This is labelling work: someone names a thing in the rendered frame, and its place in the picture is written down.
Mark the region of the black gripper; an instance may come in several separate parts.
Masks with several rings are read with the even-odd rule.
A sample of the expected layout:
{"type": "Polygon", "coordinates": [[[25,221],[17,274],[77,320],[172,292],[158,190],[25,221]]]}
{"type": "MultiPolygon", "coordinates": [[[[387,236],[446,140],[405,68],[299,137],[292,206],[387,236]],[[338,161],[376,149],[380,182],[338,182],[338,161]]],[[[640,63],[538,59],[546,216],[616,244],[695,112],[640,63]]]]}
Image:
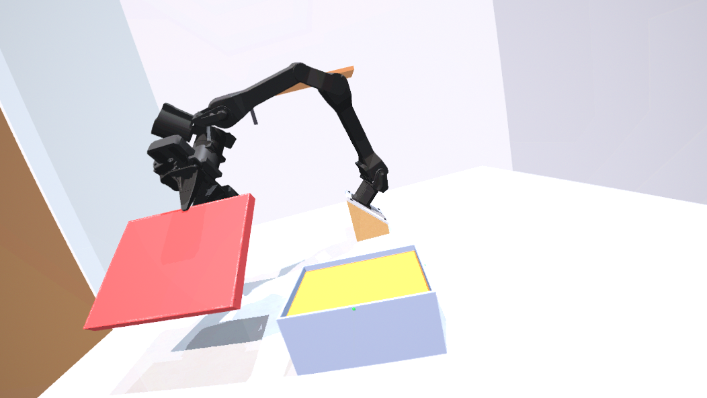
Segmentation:
{"type": "Polygon", "coordinates": [[[147,155],[159,164],[166,163],[170,157],[176,161],[177,167],[168,174],[178,184],[183,212],[191,205],[239,196],[231,185],[221,186],[215,180],[222,177],[219,166],[226,159],[213,142],[198,141],[191,147],[181,136],[172,135],[152,142],[147,155]]]}

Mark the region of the red lid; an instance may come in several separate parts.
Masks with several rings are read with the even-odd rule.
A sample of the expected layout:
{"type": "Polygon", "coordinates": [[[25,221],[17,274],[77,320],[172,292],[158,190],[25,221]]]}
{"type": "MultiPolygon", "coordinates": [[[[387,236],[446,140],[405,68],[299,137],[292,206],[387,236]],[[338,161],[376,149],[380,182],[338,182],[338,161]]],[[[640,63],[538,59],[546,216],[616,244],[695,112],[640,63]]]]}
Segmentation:
{"type": "Polygon", "coordinates": [[[83,329],[241,310],[254,207],[248,193],[128,221],[83,329]]]}

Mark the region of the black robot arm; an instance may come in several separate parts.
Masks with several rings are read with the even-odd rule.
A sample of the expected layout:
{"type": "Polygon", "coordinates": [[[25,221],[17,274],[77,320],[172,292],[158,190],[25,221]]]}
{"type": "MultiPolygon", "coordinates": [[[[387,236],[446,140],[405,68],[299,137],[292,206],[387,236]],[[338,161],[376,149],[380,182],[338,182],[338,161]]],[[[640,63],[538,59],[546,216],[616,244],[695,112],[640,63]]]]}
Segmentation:
{"type": "MultiPolygon", "coordinates": [[[[353,109],[348,80],[339,73],[326,73],[304,63],[292,63],[246,89],[213,99],[207,108],[194,115],[174,105],[163,104],[153,123],[151,134],[161,138],[179,135],[188,143],[194,134],[194,143],[210,141],[218,145],[223,152],[224,147],[231,149],[237,138],[220,128],[234,126],[254,107],[299,83],[316,88],[340,119],[358,154],[355,164],[361,173],[360,178],[363,179],[355,194],[351,194],[351,198],[371,210],[370,204],[378,191],[385,193],[388,189],[388,169],[374,152],[353,109]]],[[[177,167],[175,163],[173,157],[160,164],[154,160],[153,172],[160,175],[162,184],[179,191],[177,182],[168,174],[177,167]]]]}

